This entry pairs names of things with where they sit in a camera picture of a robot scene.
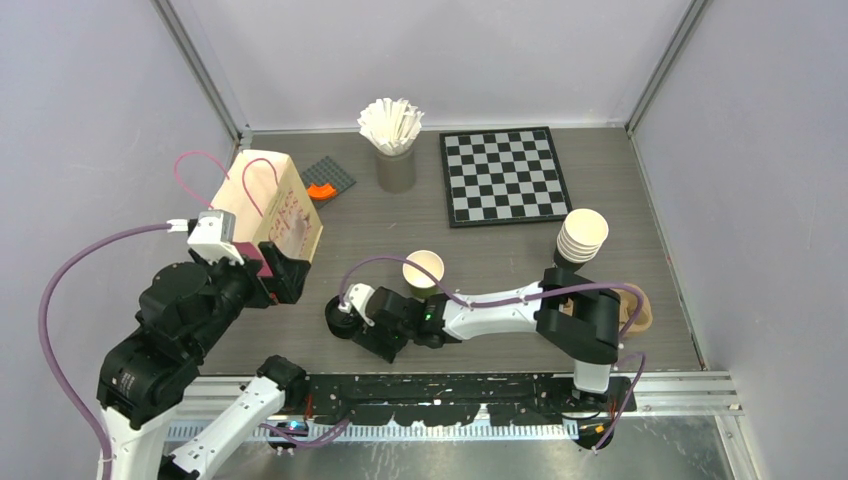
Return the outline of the green paper cup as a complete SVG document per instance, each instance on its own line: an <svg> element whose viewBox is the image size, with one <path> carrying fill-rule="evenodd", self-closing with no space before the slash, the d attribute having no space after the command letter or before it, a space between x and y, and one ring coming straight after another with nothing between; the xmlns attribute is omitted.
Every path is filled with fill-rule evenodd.
<svg viewBox="0 0 848 480"><path fill-rule="evenodd" d="M444 277L442 258L430 250L417 250L406 256L402 276L413 297L419 300L438 294Z"/></svg>

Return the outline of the stack of black lids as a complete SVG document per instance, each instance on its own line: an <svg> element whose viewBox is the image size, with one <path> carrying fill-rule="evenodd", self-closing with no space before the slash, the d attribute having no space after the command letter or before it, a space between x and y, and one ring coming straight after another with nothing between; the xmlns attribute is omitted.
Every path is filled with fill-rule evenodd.
<svg viewBox="0 0 848 480"><path fill-rule="evenodd" d="M324 317L330 332L340 339L352 339L363 324L363 319L355 310L346 313L340 309L340 300L337 296L333 296L327 302Z"/></svg>

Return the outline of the stack of paper cups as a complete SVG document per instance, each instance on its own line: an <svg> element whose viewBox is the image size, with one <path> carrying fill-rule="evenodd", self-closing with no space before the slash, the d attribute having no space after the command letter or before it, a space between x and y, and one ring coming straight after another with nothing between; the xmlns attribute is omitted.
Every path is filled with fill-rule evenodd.
<svg viewBox="0 0 848 480"><path fill-rule="evenodd" d="M571 211L557 234L553 263L576 271L596 257L609 232L608 222L599 212L588 208Z"/></svg>

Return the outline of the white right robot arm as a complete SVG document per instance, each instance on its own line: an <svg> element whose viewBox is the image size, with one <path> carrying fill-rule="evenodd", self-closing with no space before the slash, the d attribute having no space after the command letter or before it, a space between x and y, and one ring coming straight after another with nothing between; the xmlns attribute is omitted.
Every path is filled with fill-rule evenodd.
<svg viewBox="0 0 848 480"><path fill-rule="evenodd" d="M353 340L387 362L409 342L438 349L481 336L538 334L573 360L572 400L591 411L611 395L620 310L615 286L549 268L541 280L517 289L440 293L426 300L354 284L328 303L325 317L334 335Z"/></svg>

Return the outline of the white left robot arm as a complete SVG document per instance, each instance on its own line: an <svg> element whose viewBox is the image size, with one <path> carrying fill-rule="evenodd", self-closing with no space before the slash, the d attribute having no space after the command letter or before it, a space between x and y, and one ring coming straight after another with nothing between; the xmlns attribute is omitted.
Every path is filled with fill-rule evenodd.
<svg viewBox="0 0 848 480"><path fill-rule="evenodd" d="M112 448L112 479L211 479L270 416L298 412L303 368L269 356L245 389L199 434L169 454L167 431L206 356L247 308L296 303L311 263L269 242L260 256L190 260L159 270L139 297L138 328L106 355L97 399Z"/></svg>

